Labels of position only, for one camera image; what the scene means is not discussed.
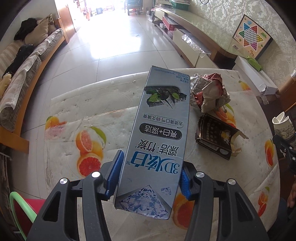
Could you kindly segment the person's right hand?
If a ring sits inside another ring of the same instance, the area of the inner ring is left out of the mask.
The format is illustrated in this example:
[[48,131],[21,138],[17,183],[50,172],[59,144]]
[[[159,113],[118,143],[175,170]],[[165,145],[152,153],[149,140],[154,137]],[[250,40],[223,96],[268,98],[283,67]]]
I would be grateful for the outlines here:
[[295,206],[295,199],[296,199],[296,182],[293,183],[290,195],[287,199],[287,207],[293,208]]

